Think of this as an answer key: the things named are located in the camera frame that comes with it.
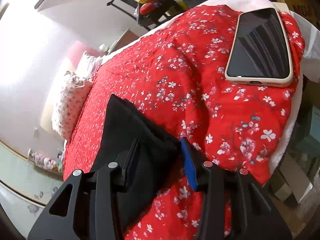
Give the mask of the wardrobe with purple flowers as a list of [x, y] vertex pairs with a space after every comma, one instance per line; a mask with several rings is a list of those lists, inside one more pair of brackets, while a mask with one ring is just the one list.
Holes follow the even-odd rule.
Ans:
[[47, 172], [1, 143], [1, 206], [23, 237], [62, 185], [60, 174]]

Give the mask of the red floral bedspread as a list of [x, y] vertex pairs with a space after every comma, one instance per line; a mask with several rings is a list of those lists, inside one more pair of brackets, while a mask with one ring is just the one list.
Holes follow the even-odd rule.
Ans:
[[298, 81], [274, 88], [225, 79], [238, 16], [226, 5], [196, 7], [103, 64], [67, 144], [64, 177], [92, 168], [115, 94], [216, 165], [245, 168], [265, 184]]

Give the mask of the smartphone in beige case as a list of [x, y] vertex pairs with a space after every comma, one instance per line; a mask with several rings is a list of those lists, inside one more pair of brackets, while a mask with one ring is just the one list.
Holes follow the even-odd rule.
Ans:
[[225, 78], [245, 85], [291, 85], [290, 45], [277, 9], [264, 8], [239, 15]]

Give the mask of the black pants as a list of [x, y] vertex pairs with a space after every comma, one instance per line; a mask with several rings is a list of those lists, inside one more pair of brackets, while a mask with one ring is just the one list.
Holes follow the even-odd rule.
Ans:
[[103, 136], [92, 171], [111, 162], [119, 165], [115, 182], [120, 222], [127, 227], [148, 209], [157, 192], [170, 185], [169, 177], [183, 159], [181, 143], [153, 123], [128, 100], [111, 95]]

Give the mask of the floral pillow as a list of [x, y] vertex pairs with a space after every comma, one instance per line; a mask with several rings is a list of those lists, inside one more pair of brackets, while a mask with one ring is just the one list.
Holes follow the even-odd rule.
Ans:
[[52, 129], [63, 139], [72, 137], [78, 118], [93, 87], [93, 78], [103, 58], [84, 51], [75, 70], [68, 70], [55, 93]]

